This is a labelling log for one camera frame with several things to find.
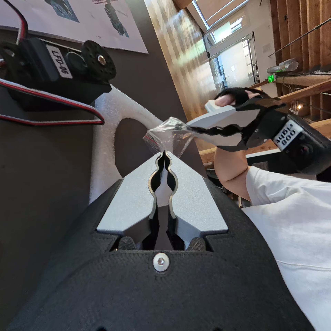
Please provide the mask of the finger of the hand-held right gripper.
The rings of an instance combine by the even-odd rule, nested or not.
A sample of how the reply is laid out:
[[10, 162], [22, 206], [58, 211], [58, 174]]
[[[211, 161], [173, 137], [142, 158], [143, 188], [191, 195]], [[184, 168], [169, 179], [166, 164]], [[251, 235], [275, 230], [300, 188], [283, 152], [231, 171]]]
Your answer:
[[211, 128], [193, 127], [193, 133], [196, 137], [204, 140], [214, 146], [245, 146], [246, 142], [243, 133], [235, 126], [226, 126], [221, 128], [214, 126]]
[[244, 111], [235, 109], [218, 110], [199, 116], [187, 122], [186, 125], [196, 129], [225, 128], [227, 126], [244, 128], [257, 118], [259, 112], [259, 109]]

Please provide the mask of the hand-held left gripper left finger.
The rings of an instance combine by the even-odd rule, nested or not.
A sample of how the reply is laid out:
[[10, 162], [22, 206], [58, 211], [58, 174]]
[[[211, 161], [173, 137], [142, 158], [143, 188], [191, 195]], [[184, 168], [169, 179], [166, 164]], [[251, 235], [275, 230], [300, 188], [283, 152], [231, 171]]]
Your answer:
[[155, 245], [159, 234], [158, 198], [163, 153], [152, 156], [124, 177], [96, 230]]

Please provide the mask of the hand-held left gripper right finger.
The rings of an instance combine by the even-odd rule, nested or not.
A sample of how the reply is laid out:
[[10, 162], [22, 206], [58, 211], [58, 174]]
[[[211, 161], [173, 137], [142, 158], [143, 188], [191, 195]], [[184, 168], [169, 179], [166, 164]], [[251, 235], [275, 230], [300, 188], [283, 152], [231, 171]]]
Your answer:
[[169, 151], [165, 152], [168, 202], [168, 234], [171, 240], [223, 234], [228, 226], [207, 187], [205, 178]]

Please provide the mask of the small clear zip bag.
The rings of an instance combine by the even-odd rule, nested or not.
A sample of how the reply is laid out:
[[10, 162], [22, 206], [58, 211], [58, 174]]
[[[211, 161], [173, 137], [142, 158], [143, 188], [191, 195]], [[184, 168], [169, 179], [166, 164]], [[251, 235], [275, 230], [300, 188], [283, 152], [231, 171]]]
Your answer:
[[143, 137], [153, 154], [168, 151], [180, 158], [194, 138], [193, 130], [180, 119], [170, 117]]

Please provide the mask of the white foam square with hole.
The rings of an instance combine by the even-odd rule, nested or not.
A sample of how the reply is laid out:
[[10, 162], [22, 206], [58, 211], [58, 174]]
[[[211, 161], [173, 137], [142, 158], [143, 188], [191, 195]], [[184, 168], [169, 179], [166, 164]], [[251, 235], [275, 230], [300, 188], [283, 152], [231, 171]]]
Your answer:
[[111, 91], [95, 100], [105, 123], [93, 127], [89, 204], [122, 179], [115, 164], [115, 132], [123, 119], [134, 119], [149, 129], [162, 121], [111, 84]]

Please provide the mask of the person's right forearm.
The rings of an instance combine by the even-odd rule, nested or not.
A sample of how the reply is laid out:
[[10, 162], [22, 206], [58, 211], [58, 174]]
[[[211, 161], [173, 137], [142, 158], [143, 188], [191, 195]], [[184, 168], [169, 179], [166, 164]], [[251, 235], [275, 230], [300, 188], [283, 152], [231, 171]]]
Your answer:
[[246, 186], [249, 169], [245, 151], [229, 152], [217, 148], [214, 154], [214, 170], [218, 180], [227, 190], [247, 201], [251, 201]]

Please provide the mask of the dark brown desk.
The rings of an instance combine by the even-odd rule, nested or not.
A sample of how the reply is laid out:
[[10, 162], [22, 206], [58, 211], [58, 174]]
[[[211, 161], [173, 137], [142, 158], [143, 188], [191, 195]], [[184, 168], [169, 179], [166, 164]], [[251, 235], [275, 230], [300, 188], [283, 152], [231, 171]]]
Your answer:
[[[116, 88], [162, 121], [186, 120], [160, 45], [157, 9], [172, 1], [128, 1], [148, 55], [110, 50]], [[33, 295], [40, 274], [72, 222], [88, 206], [93, 126], [34, 128], [1, 123], [1, 330]]]

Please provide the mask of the person's right hand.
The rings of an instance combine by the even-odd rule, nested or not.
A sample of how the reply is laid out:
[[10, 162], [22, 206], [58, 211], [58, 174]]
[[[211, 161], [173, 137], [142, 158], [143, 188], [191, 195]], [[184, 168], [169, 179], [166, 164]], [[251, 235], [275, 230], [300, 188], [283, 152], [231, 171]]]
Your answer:
[[249, 99], [258, 98], [270, 98], [264, 91], [254, 88], [226, 88], [216, 95], [214, 98], [217, 106], [223, 107], [227, 105], [242, 105]]

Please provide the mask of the long black ceiling pipe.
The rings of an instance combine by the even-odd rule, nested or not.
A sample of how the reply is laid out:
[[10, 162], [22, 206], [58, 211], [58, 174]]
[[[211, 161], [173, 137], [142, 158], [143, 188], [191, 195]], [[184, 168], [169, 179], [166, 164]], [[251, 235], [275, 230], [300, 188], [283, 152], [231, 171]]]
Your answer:
[[322, 26], [324, 26], [325, 24], [329, 23], [331, 21], [331, 18], [323, 21], [322, 23], [320, 23], [319, 25], [315, 26], [313, 29], [307, 31], [306, 33], [304, 33], [303, 35], [299, 36], [298, 38], [296, 38], [295, 40], [289, 42], [288, 44], [286, 44], [284, 47], [276, 50], [275, 52], [273, 52], [272, 54], [270, 54], [268, 57], [271, 57], [272, 55], [277, 54], [278, 52], [281, 52], [282, 50], [284, 50], [285, 48], [289, 47], [290, 45], [292, 45], [293, 43], [295, 43], [296, 41], [299, 41], [300, 39], [302, 39], [305, 36], [308, 36], [310, 33], [319, 30]]

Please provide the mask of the person's white shirt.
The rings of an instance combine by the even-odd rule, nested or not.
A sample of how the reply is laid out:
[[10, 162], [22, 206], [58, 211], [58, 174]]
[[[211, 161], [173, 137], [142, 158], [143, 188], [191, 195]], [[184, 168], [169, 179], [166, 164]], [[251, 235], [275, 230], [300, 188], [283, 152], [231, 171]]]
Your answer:
[[[251, 167], [244, 213], [275, 260], [331, 267], [331, 184]], [[331, 329], [331, 271], [277, 263], [294, 300], [315, 330]]]

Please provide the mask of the printed instruction sheet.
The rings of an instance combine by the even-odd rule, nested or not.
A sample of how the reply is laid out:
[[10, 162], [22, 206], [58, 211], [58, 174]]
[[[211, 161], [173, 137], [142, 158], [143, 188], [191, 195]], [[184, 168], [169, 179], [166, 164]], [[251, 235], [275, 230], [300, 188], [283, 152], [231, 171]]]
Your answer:
[[148, 54], [124, 0], [11, 0], [24, 16], [30, 33], [104, 48]]

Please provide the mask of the silver metal air duct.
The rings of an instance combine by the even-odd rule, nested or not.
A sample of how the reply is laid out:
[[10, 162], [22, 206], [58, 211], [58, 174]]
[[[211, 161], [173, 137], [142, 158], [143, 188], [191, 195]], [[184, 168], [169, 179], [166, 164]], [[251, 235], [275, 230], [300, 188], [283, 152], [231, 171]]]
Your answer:
[[294, 72], [297, 70], [299, 62], [295, 58], [285, 60], [276, 66], [269, 67], [267, 73], [277, 73], [277, 72]]

